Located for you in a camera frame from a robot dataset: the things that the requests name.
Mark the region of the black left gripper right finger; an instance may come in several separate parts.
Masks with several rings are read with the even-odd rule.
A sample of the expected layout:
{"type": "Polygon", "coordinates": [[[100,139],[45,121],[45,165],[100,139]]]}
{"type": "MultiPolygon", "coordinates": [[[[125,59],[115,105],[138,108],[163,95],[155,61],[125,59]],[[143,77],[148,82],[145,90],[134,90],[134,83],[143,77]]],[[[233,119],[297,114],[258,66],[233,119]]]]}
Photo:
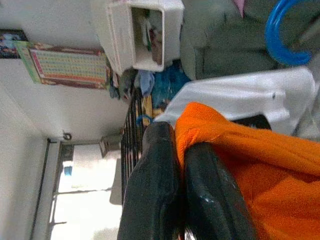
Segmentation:
{"type": "Polygon", "coordinates": [[[186,226],[196,240],[256,240],[258,234],[235,178],[209,143],[184,155],[186,226]]]}

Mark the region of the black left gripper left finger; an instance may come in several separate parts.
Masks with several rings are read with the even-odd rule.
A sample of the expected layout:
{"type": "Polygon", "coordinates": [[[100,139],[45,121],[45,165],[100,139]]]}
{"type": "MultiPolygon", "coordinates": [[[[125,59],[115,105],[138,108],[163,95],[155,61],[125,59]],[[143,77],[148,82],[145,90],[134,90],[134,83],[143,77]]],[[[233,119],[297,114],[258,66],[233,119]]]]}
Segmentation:
{"type": "Polygon", "coordinates": [[[117,239],[177,240],[182,195],[175,132],[167,122],[154,122],[126,185],[117,239]]]}

